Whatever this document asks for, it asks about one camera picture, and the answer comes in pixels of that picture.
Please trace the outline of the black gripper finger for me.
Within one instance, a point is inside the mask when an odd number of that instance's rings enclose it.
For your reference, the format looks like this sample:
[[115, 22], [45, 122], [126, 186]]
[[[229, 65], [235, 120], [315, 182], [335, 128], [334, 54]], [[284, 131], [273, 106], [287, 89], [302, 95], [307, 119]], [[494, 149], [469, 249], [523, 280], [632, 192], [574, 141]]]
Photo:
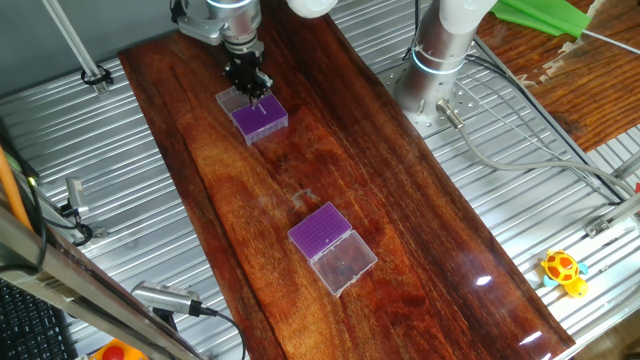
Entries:
[[273, 84], [273, 79], [261, 70], [256, 70], [252, 76], [253, 97], [263, 97]]
[[234, 87], [245, 95], [249, 101], [256, 99], [254, 80], [251, 74], [241, 73], [237, 75], [234, 80]]

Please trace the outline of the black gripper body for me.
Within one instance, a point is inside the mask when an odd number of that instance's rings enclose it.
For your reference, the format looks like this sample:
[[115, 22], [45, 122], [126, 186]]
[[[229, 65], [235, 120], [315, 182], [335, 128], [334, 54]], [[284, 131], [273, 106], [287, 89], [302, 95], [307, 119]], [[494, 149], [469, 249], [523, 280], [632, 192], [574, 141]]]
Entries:
[[225, 50], [228, 63], [224, 67], [224, 75], [233, 84], [262, 84], [261, 65], [264, 56], [261, 52], [249, 51], [234, 53]]

